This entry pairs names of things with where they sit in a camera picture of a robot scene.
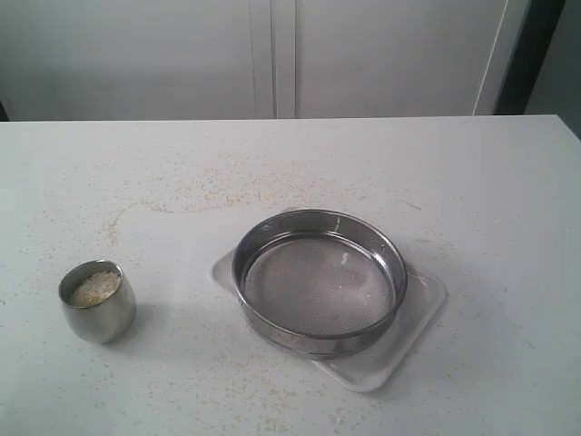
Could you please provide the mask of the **yellow grain mixture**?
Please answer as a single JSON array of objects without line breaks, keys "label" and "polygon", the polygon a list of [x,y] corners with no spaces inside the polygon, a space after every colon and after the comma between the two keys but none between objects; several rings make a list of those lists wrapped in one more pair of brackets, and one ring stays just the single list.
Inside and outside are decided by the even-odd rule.
[{"label": "yellow grain mixture", "polygon": [[97,272],[72,292],[69,303],[74,307],[91,307],[112,296],[122,282],[114,272]]}]

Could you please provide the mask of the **white plastic tray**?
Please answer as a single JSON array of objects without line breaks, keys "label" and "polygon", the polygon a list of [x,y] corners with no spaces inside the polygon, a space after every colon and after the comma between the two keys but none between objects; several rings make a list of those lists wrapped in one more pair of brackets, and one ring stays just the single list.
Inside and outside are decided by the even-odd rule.
[{"label": "white plastic tray", "polygon": [[[240,302],[231,275],[235,247],[213,265],[212,279]],[[375,391],[389,379],[413,349],[447,297],[446,288],[439,279],[411,265],[406,266],[408,289],[395,321],[374,345],[362,352],[332,360],[311,360],[285,350],[253,332],[282,351],[312,361],[351,391]]]}]

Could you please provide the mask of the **stainless steel cup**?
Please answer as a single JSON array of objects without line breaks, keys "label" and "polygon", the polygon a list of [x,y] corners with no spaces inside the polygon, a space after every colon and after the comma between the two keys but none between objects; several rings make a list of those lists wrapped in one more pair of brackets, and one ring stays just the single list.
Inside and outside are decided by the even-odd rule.
[{"label": "stainless steel cup", "polygon": [[[99,302],[74,304],[75,292],[97,273],[112,273],[119,283]],[[69,271],[58,286],[64,317],[72,332],[95,344],[114,342],[133,323],[137,311],[135,294],[120,266],[108,260],[82,263]]]}]

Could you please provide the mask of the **white cabinet doors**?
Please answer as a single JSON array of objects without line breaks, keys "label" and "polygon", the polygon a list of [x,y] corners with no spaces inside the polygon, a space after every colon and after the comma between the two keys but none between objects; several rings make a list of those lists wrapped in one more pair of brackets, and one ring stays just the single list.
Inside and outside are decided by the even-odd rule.
[{"label": "white cabinet doors", "polygon": [[526,1],[4,1],[16,121],[491,114]]}]

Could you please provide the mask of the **round steel mesh sieve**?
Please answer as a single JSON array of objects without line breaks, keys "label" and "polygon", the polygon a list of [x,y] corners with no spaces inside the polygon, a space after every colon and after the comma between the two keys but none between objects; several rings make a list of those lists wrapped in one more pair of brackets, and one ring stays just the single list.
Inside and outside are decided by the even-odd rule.
[{"label": "round steel mesh sieve", "polygon": [[354,216],[299,209],[257,223],[233,251],[241,309],[263,339],[311,360],[351,356],[395,321],[408,289],[399,250]]}]

